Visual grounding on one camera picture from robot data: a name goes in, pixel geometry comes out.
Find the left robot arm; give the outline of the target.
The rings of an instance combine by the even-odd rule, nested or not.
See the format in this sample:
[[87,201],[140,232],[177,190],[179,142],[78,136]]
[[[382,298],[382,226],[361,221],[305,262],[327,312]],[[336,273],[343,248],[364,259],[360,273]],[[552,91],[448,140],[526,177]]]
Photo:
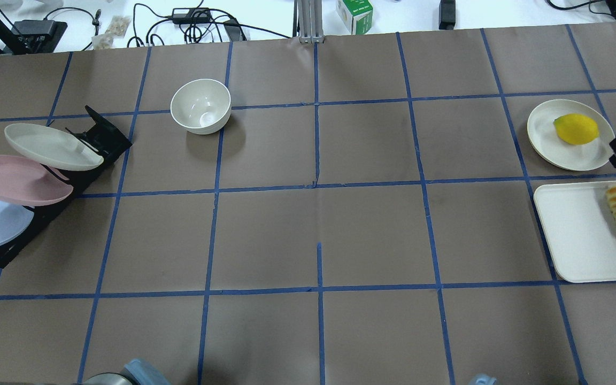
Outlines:
[[81,384],[172,384],[146,360],[135,358],[120,372],[105,372],[87,378]]

